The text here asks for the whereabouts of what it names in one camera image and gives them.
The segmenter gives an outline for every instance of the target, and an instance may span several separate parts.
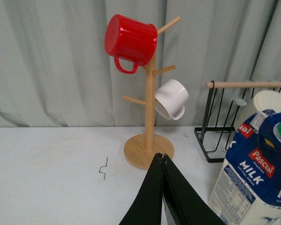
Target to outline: wooden peg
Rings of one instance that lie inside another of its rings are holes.
[[[159,70],[154,70],[154,71],[152,72],[152,75],[162,74],[162,73],[165,73],[165,72],[174,70],[174,69],[176,69],[176,66],[175,66],[175,65],[172,65],[172,66],[165,67],[165,68],[162,68],[162,69],[159,69]]]
[[[136,98],[129,97],[129,96],[126,96],[126,95],[123,95],[122,98],[123,98],[124,100],[131,101],[131,102],[134,102],[134,103],[137,103],[137,104],[147,105],[147,103],[144,102],[144,101],[141,101],[141,100],[138,100],[138,99],[136,99]]]
[[[161,34],[163,32],[165,32],[168,28],[170,28],[171,26],[173,26],[175,23],[177,23],[179,20],[181,19],[180,16],[176,17],[175,19],[173,19],[171,22],[167,23],[166,25],[164,25],[163,27],[161,27],[158,31],[157,34]]]

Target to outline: red mug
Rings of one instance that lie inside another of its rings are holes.
[[[146,65],[152,58],[157,46],[157,29],[116,14],[110,20],[104,47],[108,55],[114,57],[117,69],[125,74],[134,74],[138,66]],[[119,59],[133,62],[133,69],[127,71],[120,65]]]

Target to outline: milk carton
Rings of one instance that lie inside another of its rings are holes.
[[[227,225],[281,217],[281,113],[258,112],[238,128],[208,204]]]

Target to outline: white table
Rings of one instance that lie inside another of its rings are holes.
[[[173,162],[207,202],[222,164],[206,161],[193,129],[156,127],[155,133],[172,142]],[[142,132],[143,127],[0,128],[0,225],[119,224],[147,172],[125,160],[123,147]]]

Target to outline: wooden pole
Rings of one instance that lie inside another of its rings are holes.
[[[146,71],[146,115],[145,115],[145,148],[148,151],[153,150],[154,134],[154,114],[155,114],[155,89],[156,78],[152,75],[156,70],[157,52],[154,53],[151,61],[145,65]]]
[[[281,82],[207,82],[207,88],[281,88]]]

